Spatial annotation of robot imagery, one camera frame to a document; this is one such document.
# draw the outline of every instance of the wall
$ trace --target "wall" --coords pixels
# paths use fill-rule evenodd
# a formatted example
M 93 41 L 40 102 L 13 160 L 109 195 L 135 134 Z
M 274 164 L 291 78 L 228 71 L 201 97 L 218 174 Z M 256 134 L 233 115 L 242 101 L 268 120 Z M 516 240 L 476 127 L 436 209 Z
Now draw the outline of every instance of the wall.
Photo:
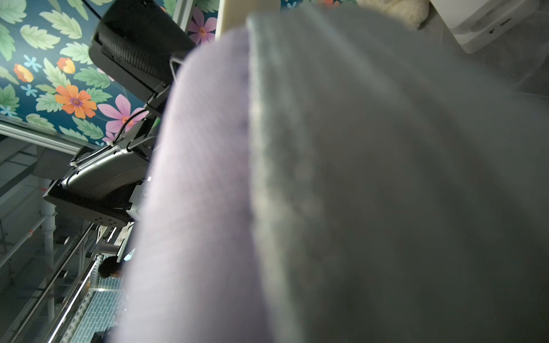
M 112 1 L 88 2 L 103 14 Z M 173 14 L 176 0 L 156 2 Z M 203 43 L 215 32 L 219 0 L 197 0 L 197 7 L 205 18 L 196 16 L 196 29 L 205 20 L 209 32 L 190 36 Z M 143 103 L 91 62 L 87 50 L 98 22 L 81 0 L 0 0 L 0 119 L 98 146 L 112 140 Z
M 95 292 L 71 343 L 89 343 L 93 334 L 114 325 L 114 312 L 118 309 L 123 293 Z

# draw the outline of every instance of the pink flower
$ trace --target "pink flower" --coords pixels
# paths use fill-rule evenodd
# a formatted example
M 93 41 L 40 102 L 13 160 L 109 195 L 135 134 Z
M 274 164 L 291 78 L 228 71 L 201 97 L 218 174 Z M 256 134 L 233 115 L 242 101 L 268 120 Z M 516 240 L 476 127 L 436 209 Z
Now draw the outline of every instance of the pink flower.
M 138 111 L 141 111 L 143 108 L 138 107 L 134 109 L 133 112 L 130 113 L 132 109 L 130 101 L 126 99 L 126 97 L 124 97 L 122 94 L 119 94 L 116 97 L 115 103 L 118 109 L 115 109 L 114 107 L 108 104 L 99 104 L 97 105 L 97 108 L 107 117 L 116 119 L 116 120 L 108 121 L 107 124 L 105 125 L 105 130 L 107 132 L 110 131 L 110 132 L 118 133 L 118 131 L 120 131 L 120 129 L 122 128 L 122 124 L 124 124 L 130 118 L 130 116 L 134 115 Z M 149 111 L 145 111 L 137 115 L 134 119 L 132 119 L 132 121 L 130 121 L 126 125 L 126 132 L 128 132 L 128 130 L 131 129 L 136 122 L 145 118 L 148 113 Z
M 107 136 L 103 137 L 103 141 L 105 143 L 109 143 L 109 142 L 114 141 L 114 133 L 107 131 Z
M 204 24 L 204 13 L 196 6 L 193 11 L 193 19 L 189 23 L 188 31 L 196 32 L 189 37 L 198 45 L 201 41 L 204 43 L 211 43 L 215 39 L 215 34 L 211 33 L 215 31 L 217 26 L 217 18 L 208 18 L 206 24 Z

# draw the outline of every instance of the black hair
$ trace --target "black hair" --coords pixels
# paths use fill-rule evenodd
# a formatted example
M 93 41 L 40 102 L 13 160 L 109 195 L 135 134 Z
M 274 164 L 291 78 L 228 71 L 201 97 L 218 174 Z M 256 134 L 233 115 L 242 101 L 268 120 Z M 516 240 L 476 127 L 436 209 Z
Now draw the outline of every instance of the black hair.
M 103 262 L 99 265 L 99 276 L 101 276 L 103 279 L 106 279 L 122 269 L 122 262 L 117 262 L 117 259 L 117 256 L 111 256 L 104 259 Z

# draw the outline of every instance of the lavender fabric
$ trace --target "lavender fabric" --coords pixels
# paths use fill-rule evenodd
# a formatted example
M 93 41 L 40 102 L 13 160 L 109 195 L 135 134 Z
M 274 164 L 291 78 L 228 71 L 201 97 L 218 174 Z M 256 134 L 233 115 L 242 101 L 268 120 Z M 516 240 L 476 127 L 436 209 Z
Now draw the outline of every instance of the lavender fabric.
M 163 118 L 117 342 L 269 342 L 250 234 L 248 34 L 196 49 Z

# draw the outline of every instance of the white pipe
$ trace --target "white pipe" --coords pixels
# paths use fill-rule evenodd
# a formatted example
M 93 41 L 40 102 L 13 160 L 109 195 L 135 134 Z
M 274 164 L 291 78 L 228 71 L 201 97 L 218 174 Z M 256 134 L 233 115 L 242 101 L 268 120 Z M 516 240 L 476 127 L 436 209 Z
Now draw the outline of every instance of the white pipe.
M 17 249 L 19 249 L 23 243 L 28 240 L 30 238 L 30 236 L 32 236 L 32 233 L 44 222 L 44 220 L 46 220 L 46 216 L 42 216 L 33 226 L 32 228 L 29 230 L 29 232 L 27 232 L 23 237 L 21 237 L 21 239 L 19 240 L 19 242 L 15 243 L 15 245 L 13 246 L 13 248 L 10 249 L 10 251 L 2 258 L 2 260 L 0 261 L 0 268 L 6 263 L 8 262 L 8 260 L 11 258 L 11 256 L 17 251 Z

